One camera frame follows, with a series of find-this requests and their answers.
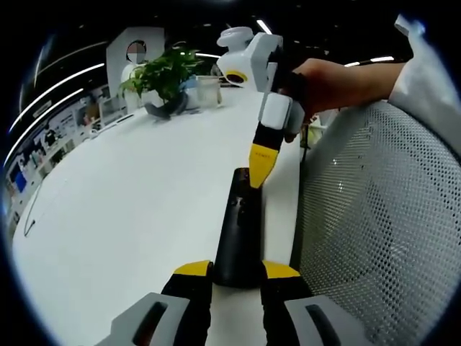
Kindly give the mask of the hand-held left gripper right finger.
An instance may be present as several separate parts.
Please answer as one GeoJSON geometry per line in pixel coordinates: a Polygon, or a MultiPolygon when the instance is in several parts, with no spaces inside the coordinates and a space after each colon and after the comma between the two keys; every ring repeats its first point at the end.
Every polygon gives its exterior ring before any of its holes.
{"type": "Polygon", "coordinates": [[[261,303],[268,345],[363,345],[363,324],[327,296],[314,296],[300,273],[263,261],[261,303]]]}

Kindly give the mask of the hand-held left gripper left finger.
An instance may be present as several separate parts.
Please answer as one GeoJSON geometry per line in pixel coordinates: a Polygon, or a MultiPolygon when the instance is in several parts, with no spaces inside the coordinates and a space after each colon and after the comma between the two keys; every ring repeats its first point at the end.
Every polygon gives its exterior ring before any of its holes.
{"type": "Polygon", "coordinates": [[[160,293],[149,293],[112,320],[99,345],[204,345],[210,328],[209,260],[178,267],[160,293]]]}

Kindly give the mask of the person's right hand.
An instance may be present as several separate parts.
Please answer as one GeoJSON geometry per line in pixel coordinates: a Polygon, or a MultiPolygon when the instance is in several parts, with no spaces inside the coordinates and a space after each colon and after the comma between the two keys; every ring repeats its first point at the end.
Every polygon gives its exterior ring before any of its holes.
{"type": "Polygon", "coordinates": [[[305,83],[300,104],[307,116],[350,104],[349,68],[330,61],[309,58],[292,72],[302,77],[305,83]]]}

